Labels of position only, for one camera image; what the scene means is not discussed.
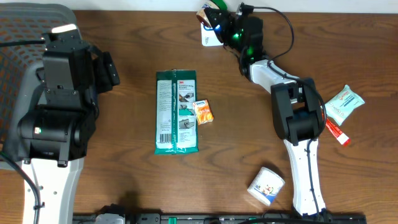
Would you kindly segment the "small orange carton box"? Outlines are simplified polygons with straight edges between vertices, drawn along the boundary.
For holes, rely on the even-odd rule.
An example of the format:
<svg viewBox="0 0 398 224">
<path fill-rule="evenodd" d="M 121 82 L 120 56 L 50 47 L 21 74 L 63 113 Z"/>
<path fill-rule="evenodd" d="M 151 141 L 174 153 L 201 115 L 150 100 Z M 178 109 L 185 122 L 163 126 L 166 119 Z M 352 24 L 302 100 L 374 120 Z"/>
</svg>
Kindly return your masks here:
<svg viewBox="0 0 398 224">
<path fill-rule="evenodd" d="M 193 103 L 193 109 L 198 125 L 210 123 L 214 120 L 213 113 L 209 106 L 208 100 L 196 101 Z"/>
</svg>

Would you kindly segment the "white red package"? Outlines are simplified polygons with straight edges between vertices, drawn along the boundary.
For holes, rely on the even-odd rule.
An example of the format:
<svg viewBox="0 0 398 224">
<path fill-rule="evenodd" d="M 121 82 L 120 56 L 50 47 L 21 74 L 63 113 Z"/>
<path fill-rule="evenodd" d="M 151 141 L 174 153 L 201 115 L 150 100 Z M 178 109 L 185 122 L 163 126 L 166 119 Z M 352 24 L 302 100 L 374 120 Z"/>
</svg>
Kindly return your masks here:
<svg viewBox="0 0 398 224">
<path fill-rule="evenodd" d="M 157 155 L 198 152 L 197 73 L 194 70 L 166 70 L 156 73 Z"/>
</svg>

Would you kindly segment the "teal white snack packet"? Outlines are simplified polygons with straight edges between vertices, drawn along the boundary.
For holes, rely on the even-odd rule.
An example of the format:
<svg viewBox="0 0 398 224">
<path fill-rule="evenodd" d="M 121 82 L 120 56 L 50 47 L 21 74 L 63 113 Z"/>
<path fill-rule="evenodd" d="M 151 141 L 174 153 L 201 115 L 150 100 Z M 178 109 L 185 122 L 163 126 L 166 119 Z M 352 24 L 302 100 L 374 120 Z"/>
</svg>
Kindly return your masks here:
<svg viewBox="0 0 398 224">
<path fill-rule="evenodd" d="M 325 104 L 325 107 L 328 117 L 341 126 L 347 117 L 363 104 L 365 101 L 349 85 L 345 85 L 336 96 Z"/>
</svg>

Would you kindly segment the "red coffee stick sachet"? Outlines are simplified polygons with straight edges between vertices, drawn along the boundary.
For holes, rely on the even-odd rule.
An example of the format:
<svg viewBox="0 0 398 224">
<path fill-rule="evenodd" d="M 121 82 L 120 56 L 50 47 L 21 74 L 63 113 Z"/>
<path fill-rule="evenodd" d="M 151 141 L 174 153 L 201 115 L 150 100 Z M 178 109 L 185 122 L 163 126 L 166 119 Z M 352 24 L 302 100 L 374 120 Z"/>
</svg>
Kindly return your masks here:
<svg viewBox="0 0 398 224">
<path fill-rule="evenodd" d="M 337 125 L 333 124 L 328 118 L 326 118 L 325 126 L 342 146 L 347 146 L 351 142 L 351 139 Z"/>
</svg>

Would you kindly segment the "white blue labelled jar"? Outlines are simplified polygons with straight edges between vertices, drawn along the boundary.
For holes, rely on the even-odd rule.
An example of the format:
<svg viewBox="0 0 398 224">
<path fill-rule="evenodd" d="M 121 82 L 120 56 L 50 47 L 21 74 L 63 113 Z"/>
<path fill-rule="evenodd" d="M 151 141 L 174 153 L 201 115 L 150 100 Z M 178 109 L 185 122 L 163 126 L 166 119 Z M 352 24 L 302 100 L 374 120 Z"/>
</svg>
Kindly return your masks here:
<svg viewBox="0 0 398 224">
<path fill-rule="evenodd" d="M 274 171 L 262 167 L 247 191 L 264 205 L 270 206 L 284 185 L 283 178 Z"/>
</svg>

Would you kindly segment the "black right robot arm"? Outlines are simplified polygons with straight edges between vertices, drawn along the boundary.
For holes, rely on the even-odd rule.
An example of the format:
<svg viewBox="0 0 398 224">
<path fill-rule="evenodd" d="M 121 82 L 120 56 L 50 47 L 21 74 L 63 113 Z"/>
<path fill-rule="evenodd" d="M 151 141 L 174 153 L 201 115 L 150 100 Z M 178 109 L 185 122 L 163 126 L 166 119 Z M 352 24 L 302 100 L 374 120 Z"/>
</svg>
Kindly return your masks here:
<svg viewBox="0 0 398 224">
<path fill-rule="evenodd" d="M 272 122 L 290 159 L 295 211 L 303 219 L 322 222 L 325 203 L 317 167 L 318 138 L 326 126 L 323 98 L 311 78 L 288 74 L 263 46 L 263 20 L 256 7 L 242 3 L 236 13 L 206 7 L 204 13 L 217 39 L 237 52 L 239 70 L 271 95 Z"/>
</svg>

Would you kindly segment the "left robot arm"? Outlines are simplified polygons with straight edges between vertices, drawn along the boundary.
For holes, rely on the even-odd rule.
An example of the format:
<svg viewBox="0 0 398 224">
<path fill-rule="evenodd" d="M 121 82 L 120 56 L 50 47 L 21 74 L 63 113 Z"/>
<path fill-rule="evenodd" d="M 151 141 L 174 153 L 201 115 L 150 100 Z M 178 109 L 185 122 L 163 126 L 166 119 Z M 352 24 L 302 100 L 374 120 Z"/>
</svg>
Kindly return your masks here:
<svg viewBox="0 0 398 224">
<path fill-rule="evenodd" d="M 100 115 L 98 95 L 119 85 L 120 78 L 111 54 L 83 40 L 78 29 L 51 31 L 44 41 L 44 85 L 16 127 L 27 176 L 23 222 L 71 223 L 88 141 Z"/>
</svg>

